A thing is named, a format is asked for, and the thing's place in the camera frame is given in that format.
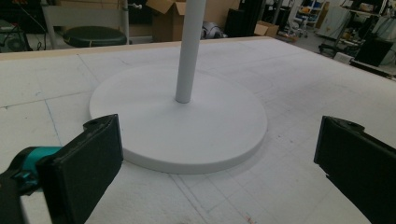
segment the dark green cushion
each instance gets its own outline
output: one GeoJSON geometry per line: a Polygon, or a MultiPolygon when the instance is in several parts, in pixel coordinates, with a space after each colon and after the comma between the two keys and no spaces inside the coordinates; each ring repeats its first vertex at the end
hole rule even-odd
{"type": "Polygon", "coordinates": [[[79,26],[64,33],[64,42],[76,48],[124,45],[126,41],[121,31],[102,26],[79,26]]]}

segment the cardboard box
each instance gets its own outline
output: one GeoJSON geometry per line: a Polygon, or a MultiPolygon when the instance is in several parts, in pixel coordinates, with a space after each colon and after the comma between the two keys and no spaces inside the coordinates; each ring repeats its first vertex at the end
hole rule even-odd
{"type": "MultiPolygon", "coordinates": [[[[180,41],[183,33],[186,0],[148,0],[153,10],[152,37],[154,42],[180,41]]],[[[205,21],[224,27],[229,8],[238,8],[239,1],[206,0],[205,21]]]]}
{"type": "Polygon", "coordinates": [[[266,35],[275,38],[279,26],[265,21],[257,21],[254,35],[266,35]]]}

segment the white pole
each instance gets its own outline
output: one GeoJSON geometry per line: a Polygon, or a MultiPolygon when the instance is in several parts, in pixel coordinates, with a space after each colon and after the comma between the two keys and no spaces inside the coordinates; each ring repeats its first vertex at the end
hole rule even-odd
{"type": "Polygon", "coordinates": [[[188,0],[186,5],[176,90],[176,101],[182,104],[191,99],[205,5],[206,0],[188,0]]]}

